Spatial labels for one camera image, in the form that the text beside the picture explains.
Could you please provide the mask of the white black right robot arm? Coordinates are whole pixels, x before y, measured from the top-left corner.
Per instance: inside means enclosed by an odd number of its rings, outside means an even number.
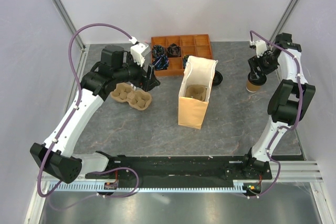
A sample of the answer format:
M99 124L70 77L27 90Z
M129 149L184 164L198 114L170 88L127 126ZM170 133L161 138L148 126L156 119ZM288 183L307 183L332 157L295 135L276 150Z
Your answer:
M316 88L304 77L301 45L292 41L292 35L281 33L273 42L260 36L249 41L256 54L248 59L250 72L246 90L257 92L267 81L267 75L279 69L281 82L272 95L266 127L257 143L244 156L241 174L248 179L270 178L272 153L283 135L293 131L303 119Z

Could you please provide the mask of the dark patterned rolled cloth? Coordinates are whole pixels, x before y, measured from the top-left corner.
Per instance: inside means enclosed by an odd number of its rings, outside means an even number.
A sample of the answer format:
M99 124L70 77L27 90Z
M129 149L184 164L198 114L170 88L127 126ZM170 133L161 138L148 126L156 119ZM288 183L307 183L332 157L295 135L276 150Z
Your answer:
M161 45L154 45L152 52L153 52L154 58L157 58L157 57L165 55L165 49Z

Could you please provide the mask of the aluminium frame post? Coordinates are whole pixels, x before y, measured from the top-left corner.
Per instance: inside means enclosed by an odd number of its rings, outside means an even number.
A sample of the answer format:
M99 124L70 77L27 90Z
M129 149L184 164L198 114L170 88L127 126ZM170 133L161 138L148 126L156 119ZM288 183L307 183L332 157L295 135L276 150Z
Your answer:
M61 0L52 0L52 2L55 5L58 13L62 17L64 23L66 24L66 26L68 28L68 30L73 35L77 31L77 29L76 29L74 23L72 22L68 12L66 11L66 8L65 8L64 4L62 3Z
M287 23L288 19L290 18L291 14L293 13L294 9L296 8L297 4L300 0L290 0L287 7L285 8L279 22L277 23L275 29L273 30L270 41L274 41L276 36L281 33L285 24Z

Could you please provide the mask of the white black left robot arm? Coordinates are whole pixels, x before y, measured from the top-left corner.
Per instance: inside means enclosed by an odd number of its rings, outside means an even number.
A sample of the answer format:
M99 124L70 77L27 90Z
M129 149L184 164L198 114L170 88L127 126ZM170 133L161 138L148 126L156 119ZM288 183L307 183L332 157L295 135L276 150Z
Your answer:
M105 155L74 155L74 148L93 114L117 84L129 82L143 91L160 85L154 66L144 64L149 52L150 47L139 42L129 51L113 45L102 49L100 61L82 77L80 89L59 125L43 143L34 143L30 148L39 168L66 184L82 174L97 172L103 178L114 175L115 165Z

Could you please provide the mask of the aluminium frame post right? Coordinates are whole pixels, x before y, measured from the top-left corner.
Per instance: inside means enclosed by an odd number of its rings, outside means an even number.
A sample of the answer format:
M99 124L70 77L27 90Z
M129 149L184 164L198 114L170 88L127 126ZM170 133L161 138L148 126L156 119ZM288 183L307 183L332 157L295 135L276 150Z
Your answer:
M296 8L297 4L300 0L290 0L287 7L285 8L279 22L277 23L275 29L273 30L270 41L274 41L276 36L281 33L285 24L287 23L288 19L290 18L291 14L293 13L294 9Z

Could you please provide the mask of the brown paper coffee cup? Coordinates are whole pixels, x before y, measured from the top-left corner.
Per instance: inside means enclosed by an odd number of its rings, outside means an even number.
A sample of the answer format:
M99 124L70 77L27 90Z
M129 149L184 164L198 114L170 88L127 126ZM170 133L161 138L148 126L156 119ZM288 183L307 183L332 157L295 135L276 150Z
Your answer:
M252 82L250 82L249 80L247 80L246 83L246 90L250 93L256 93L257 91L259 91L261 88L261 85L259 84L254 84Z

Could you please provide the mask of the brown paper bag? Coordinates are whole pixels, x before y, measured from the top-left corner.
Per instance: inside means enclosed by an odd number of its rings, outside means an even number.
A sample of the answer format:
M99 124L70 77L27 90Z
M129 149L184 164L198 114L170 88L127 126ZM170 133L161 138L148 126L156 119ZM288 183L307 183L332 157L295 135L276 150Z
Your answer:
M178 93L178 125L202 127L217 63L217 60L188 57Z

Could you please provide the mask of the black plastic cup lid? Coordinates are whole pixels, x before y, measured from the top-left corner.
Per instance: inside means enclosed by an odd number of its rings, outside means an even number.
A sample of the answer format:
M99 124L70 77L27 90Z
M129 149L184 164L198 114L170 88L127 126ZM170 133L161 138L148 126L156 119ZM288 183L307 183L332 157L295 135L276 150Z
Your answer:
M265 75L262 75L261 77L252 77L251 73L248 74L247 79L255 86L263 86L267 81L267 77Z

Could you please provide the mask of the black rolled cloth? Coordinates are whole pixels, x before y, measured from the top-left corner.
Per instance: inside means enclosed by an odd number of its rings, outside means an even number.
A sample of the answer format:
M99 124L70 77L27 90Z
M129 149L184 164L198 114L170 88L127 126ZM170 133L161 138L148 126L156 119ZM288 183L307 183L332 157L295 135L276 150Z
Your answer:
M167 47L167 56L169 58L180 57L181 56L181 48L177 44L173 43Z

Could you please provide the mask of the pulp cardboard cup carrier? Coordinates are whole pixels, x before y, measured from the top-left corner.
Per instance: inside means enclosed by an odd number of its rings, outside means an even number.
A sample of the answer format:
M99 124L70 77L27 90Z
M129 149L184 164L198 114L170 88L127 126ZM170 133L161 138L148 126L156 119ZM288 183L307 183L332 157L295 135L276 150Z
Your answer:
M185 97L205 101L207 87L199 84L193 84L186 88Z

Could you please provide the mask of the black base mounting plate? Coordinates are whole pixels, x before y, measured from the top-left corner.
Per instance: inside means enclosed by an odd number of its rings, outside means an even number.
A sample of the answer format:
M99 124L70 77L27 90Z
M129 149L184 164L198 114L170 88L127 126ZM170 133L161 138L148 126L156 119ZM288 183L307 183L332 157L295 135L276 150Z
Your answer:
M109 156L104 175L118 182L178 185L226 185L234 180L272 179L269 162L247 156Z

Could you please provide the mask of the aluminium frame post left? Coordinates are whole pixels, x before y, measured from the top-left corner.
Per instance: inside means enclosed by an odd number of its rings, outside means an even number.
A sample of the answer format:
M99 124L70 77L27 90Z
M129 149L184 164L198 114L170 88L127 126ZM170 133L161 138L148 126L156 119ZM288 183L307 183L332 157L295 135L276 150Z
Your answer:
M62 17L64 23L66 24L66 26L68 28L68 30L73 35L77 31L77 29L76 29L74 23L72 22L68 12L66 11L66 8L65 8L64 4L62 3L61 0L52 0L52 2L55 5L58 13Z

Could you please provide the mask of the blue yellow rolled cloth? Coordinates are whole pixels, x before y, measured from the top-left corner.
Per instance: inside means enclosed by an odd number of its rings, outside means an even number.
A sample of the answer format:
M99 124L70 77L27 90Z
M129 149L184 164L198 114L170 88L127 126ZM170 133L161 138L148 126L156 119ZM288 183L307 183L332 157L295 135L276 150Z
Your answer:
M188 61L189 55L184 55L182 58L182 64L183 64L183 68L185 69L186 67L186 63Z

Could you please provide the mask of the orange wooden compartment tray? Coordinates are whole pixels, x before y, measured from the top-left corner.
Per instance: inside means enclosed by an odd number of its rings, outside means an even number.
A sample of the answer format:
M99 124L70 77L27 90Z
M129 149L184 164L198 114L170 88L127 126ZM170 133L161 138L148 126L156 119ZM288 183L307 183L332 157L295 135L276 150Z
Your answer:
M213 51L208 34L198 35L174 35L174 36L156 36L151 38L151 46L161 45L165 49L167 56L167 47L171 44L177 44L181 48L181 56L169 58L169 67L167 70L155 71L157 77L178 76L184 72L182 58L184 55L191 55L206 59L213 59Z

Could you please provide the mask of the aluminium front rail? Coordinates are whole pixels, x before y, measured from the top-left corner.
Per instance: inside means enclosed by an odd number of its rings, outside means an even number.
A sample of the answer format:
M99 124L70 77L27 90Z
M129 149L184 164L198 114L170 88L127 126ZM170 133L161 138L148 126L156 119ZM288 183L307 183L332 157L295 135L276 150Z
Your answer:
M280 161L280 183L320 183L323 181L315 161Z

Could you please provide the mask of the blue striped rolled cloth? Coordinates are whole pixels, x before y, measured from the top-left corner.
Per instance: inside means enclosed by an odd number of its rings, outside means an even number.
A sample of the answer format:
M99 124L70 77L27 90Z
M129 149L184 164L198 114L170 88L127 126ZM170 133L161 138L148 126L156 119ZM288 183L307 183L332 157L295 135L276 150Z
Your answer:
M154 70L167 70L169 67L169 59L165 54L155 56L152 65L154 66Z

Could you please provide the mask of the stack of black lids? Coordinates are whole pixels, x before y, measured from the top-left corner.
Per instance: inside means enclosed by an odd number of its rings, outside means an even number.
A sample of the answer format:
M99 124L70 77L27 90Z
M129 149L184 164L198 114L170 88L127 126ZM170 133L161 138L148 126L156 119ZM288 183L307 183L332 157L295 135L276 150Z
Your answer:
M223 76L219 71L215 71L214 77L213 77L213 82L212 85L213 86L218 86L221 84L221 82L223 81Z

